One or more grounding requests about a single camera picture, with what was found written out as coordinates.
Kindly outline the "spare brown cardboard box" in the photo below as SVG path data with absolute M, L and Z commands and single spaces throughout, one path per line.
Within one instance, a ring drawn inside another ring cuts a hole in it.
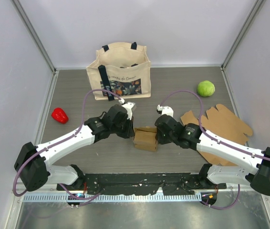
M 233 112 L 222 104 L 217 104 L 206 111 L 207 116 L 202 115 L 201 123 L 204 128 L 222 138 L 245 145 L 248 137 L 253 135 L 252 128 L 239 119 Z M 181 116 L 184 125 L 194 123 L 198 125 L 198 119 L 192 111 Z M 212 155 L 210 153 L 198 151 L 208 163 L 220 166 L 237 166 L 228 160 Z

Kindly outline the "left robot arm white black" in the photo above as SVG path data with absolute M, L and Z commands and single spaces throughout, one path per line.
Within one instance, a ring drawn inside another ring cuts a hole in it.
M 84 185 L 84 174 L 76 165 L 56 166 L 55 162 L 85 146 L 108 138 L 111 134 L 129 139 L 133 137 L 135 103 L 114 105 L 101 116 L 87 119 L 75 130 L 44 144 L 24 144 L 14 168 L 27 191 L 40 189 L 45 184 L 64 184 L 73 190 Z

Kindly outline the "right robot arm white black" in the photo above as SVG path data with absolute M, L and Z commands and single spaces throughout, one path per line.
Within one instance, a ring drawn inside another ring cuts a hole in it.
M 233 163 L 228 167 L 203 165 L 197 177 L 202 188 L 232 183 L 250 186 L 270 196 L 270 147 L 265 150 L 246 147 L 217 136 L 201 124 L 182 125 L 166 114 L 156 120 L 155 126 L 161 144 L 174 143 L 181 148 L 209 153 Z

